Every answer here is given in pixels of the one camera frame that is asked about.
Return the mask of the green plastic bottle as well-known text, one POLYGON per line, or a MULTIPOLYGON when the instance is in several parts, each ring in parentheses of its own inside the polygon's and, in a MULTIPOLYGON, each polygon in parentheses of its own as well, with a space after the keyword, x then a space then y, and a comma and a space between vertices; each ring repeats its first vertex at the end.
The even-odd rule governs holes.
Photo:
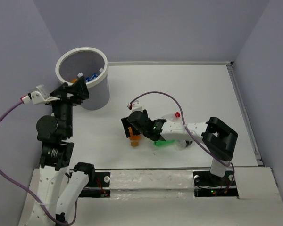
POLYGON ((175 143, 176 140, 159 140, 159 141, 154 141, 154 146, 156 147, 166 147, 166 146, 170 146, 172 145, 173 143, 175 143))

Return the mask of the red label clear bottle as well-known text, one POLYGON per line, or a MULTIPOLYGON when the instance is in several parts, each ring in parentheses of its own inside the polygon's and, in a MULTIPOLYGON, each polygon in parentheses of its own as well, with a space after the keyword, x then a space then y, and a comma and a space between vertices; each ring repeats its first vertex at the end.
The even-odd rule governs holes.
POLYGON ((160 119, 169 120, 172 122, 181 122, 181 114, 179 112, 167 113, 160 117, 160 119))

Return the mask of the black label clear bottle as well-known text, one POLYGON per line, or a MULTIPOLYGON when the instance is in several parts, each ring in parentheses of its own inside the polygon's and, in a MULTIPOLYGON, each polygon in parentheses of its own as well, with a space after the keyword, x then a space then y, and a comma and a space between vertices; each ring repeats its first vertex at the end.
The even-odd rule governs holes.
POLYGON ((179 151, 189 147, 191 144, 193 143, 193 141, 186 141, 186 140, 178 140, 176 141, 176 147, 179 151))

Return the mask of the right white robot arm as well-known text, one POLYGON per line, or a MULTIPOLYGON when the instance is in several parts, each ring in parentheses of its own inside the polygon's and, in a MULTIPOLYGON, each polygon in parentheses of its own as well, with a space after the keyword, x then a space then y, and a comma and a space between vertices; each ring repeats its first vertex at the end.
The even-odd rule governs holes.
POLYGON ((217 117, 207 122, 184 124, 179 120, 159 118, 151 120, 147 111, 134 111, 121 119, 126 137, 129 130, 134 135, 143 135, 152 141, 195 142, 204 147, 212 156, 208 180, 214 185, 225 179, 225 172, 233 159, 238 133, 217 117))

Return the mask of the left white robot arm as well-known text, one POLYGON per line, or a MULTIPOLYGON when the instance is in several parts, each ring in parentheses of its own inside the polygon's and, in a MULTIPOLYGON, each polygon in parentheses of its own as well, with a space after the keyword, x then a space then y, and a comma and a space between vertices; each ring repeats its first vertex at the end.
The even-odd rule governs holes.
POLYGON ((26 225, 67 226, 71 224, 70 212, 76 210, 80 192, 95 180, 94 166, 80 162, 65 189, 60 190, 74 149, 74 143, 67 141, 73 135, 73 107, 88 99, 89 91, 82 76, 71 85, 62 83, 51 93, 39 85, 29 97, 34 105, 50 105, 52 112, 41 117, 36 124, 37 140, 42 146, 38 199, 26 225))

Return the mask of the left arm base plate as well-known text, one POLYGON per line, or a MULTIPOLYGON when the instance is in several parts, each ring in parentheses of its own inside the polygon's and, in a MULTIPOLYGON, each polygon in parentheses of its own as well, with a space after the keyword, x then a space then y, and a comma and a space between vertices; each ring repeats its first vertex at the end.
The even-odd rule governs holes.
POLYGON ((110 180, 109 171, 95 171, 94 180, 82 189, 79 198, 109 198, 110 180))

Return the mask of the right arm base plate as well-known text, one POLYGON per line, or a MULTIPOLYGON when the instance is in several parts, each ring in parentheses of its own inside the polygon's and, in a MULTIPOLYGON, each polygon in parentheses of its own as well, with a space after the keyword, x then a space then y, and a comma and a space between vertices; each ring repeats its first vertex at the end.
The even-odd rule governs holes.
POLYGON ((220 178, 209 171, 196 171, 193 173, 195 197, 238 197, 238 190, 233 172, 227 170, 220 178))

